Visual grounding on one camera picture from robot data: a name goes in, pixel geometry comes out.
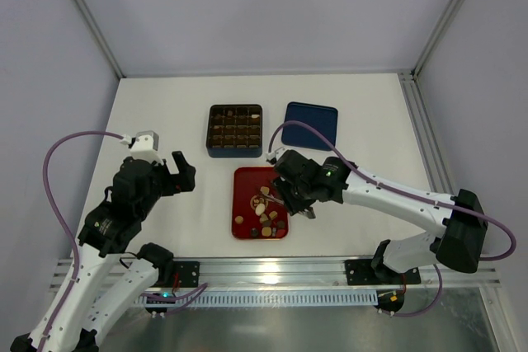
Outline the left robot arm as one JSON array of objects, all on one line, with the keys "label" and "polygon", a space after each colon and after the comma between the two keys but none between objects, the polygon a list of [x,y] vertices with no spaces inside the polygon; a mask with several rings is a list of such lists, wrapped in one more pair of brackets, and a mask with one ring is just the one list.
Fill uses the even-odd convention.
[{"label": "left robot arm", "polygon": [[152,242],[143,245],[129,269],[105,293],[100,289],[118,265],[142,222],[162,197],[191,192],[196,169],[182,152],[165,161],[127,157],[114,175],[111,197],[85,219],[72,267],[39,325],[15,338],[12,351],[97,351],[111,328],[147,288],[166,284],[176,271],[174,255]]}]

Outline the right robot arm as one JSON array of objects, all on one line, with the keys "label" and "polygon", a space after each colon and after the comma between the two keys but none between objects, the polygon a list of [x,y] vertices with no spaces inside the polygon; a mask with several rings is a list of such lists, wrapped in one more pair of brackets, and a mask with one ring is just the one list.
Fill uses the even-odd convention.
[{"label": "right robot arm", "polygon": [[370,268],[381,283],[393,283],[425,265],[441,264],[463,274],[477,271],[488,225],[473,192],[452,196],[391,186],[342,157],[317,163],[293,149],[279,148],[266,159],[277,175],[272,184],[291,215],[314,218],[315,203],[334,202],[373,209],[421,229],[416,236],[378,245]]}]

